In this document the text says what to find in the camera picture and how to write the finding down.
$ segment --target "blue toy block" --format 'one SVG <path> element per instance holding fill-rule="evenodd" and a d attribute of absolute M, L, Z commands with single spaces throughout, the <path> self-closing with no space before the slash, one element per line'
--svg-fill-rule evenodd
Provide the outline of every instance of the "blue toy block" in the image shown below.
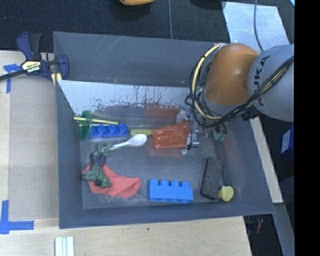
<path fill-rule="evenodd" d="M 190 203 L 194 199 L 193 189 L 188 181 L 179 182 L 166 179 L 149 180 L 148 201 Z"/>
<path fill-rule="evenodd" d="M 9 201 L 2 201 L 0 234 L 7 235 L 10 231 L 33 230 L 34 220 L 8 221 Z"/>
<path fill-rule="evenodd" d="M 17 64 L 4 65 L 3 68 L 5 71 L 7 71 L 8 74 L 10 74 L 11 72 L 22 70 L 22 68 Z M 10 92 L 11 92 L 11 78 L 8 78 L 6 81 L 6 93 L 8 94 Z"/>
<path fill-rule="evenodd" d="M 119 138 L 128 136 L 126 124 L 93 124 L 89 139 L 95 138 Z"/>

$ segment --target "white plastic spoon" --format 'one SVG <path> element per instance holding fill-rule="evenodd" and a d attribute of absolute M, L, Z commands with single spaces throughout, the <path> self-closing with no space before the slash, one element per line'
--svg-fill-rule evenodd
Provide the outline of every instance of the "white plastic spoon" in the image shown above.
<path fill-rule="evenodd" d="M 147 139 L 148 139 L 147 135 L 137 134 L 125 142 L 113 145 L 112 148 L 110 148 L 110 150 L 114 150 L 123 146 L 139 147 L 145 144 L 147 142 Z"/>

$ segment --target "pink towel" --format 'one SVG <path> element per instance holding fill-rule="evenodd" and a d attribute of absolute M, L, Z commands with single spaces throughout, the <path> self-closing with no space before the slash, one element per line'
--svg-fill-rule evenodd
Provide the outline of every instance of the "pink towel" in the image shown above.
<path fill-rule="evenodd" d="M 82 174 L 85 174 L 89 171 L 91 165 L 89 164 Z M 130 178 L 123 175 L 117 175 L 114 173 L 106 164 L 102 167 L 104 175 L 111 181 L 111 187 L 101 188 L 95 184 L 94 181 L 88 181 L 90 191 L 92 193 L 100 193 L 109 195 L 112 197 L 119 196 L 122 198 L 132 197 L 137 193 L 141 185 L 140 178 Z"/>

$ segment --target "black cable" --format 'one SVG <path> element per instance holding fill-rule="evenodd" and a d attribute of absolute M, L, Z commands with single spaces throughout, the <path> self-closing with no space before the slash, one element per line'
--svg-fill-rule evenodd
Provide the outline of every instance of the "black cable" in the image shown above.
<path fill-rule="evenodd" d="M 170 0 L 168 0 L 168 4 L 169 4 L 169 28 L 170 28 L 170 36 L 171 36 L 171 39 L 174 39 L 174 37 L 173 37 L 173 33 L 172 33 L 172 23 L 171 23 L 171 3 L 170 3 Z"/>
<path fill-rule="evenodd" d="M 255 39 L 259 45 L 259 48 L 261 50 L 261 52 L 264 52 L 264 49 L 262 48 L 261 46 L 261 43 L 260 43 L 260 40 L 259 40 L 259 37 L 258 37 L 258 33 L 257 33 L 257 25 L 256 25 L 256 19 L 257 19 L 257 4 L 258 4 L 258 0 L 255 0 L 255 3 L 254 3 L 254 12 L 253 12 L 253 27 L 254 27 L 254 35 L 255 35 Z"/>

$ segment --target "black eraser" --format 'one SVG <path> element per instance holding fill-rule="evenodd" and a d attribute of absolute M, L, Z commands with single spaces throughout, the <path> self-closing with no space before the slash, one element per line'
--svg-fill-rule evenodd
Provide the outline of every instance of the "black eraser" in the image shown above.
<path fill-rule="evenodd" d="M 209 156 L 204 163 L 200 196 L 210 200 L 217 199 L 218 191 L 223 186 L 223 162 Z"/>

